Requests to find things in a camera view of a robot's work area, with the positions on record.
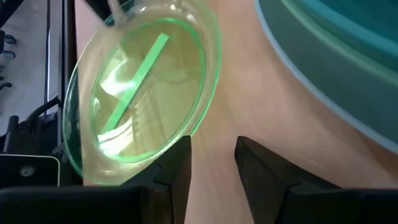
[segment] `wooden table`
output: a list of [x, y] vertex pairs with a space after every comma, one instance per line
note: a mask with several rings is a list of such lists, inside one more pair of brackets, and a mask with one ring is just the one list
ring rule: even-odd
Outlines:
[[[398, 186], [398, 156], [357, 132], [295, 79], [262, 31], [251, 1], [212, 0], [210, 7], [220, 23], [223, 63], [210, 109], [193, 137], [186, 223], [252, 223], [233, 156], [239, 135], [344, 188]], [[79, 52], [99, 23], [77, 0]]]

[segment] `green plastic strip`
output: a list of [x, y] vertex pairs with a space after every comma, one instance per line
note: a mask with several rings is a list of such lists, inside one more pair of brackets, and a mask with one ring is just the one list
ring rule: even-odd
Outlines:
[[129, 106], [132, 99], [134, 98], [134, 95], [136, 94], [138, 88], [141, 86], [141, 84], [144, 81], [146, 75], [148, 74], [150, 68], [155, 63], [157, 57], [160, 54], [160, 51], [162, 51], [162, 49], [168, 39], [169, 39], [169, 36], [164, 33], [161, 33], [157, 37], [155, 43], [150, 48], [145, 59], [142, 61], [141, 65], [139, 66], [136, 74], [134, 74], [133, 78], [130, 81], [132, 83], [132, 88], [124, 91], [122, 98], [120, 99], [119, 103], [116, 105], [114, 111], [112, 112], [111, 116], [109, 117], [108, 121], [106, 122], [106, 124], [102, 130], [102, 133], [113, 130], [116, 127], [116, 125], [118, 125], [119, 120], [121, 119], [125, 110]]

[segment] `white floor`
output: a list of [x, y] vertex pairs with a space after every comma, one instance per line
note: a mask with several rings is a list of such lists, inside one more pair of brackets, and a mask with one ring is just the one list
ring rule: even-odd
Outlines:
[[5, 77], [0, 83], [12, 83], [0, 91], [0, 135], [6, 132], [10, 116], [26, 119], [44, 102], [46, 24], [47, 0], [25, 0], [1, 28], [17, 39], [17, 45], [4, 46], [16, 54], [15, 59], [0, 55], [4, 66], [0, 76]]

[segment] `teal container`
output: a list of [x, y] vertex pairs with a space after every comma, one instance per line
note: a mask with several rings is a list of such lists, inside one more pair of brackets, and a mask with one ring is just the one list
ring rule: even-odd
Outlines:
[[256, 0], [292, 73], [356, 129], [398, 153], [398, 4]]

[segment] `glass petri dish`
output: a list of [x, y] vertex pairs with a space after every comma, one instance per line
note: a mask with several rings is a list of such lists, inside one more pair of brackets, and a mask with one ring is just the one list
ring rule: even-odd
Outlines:
[[123, 9], [128, 22], [108, 18], [86, 46], [63, 108], [68, 158], [93, 184], [121, 184], [192, 135], [220, 70], [220, 32], [203, 2]]

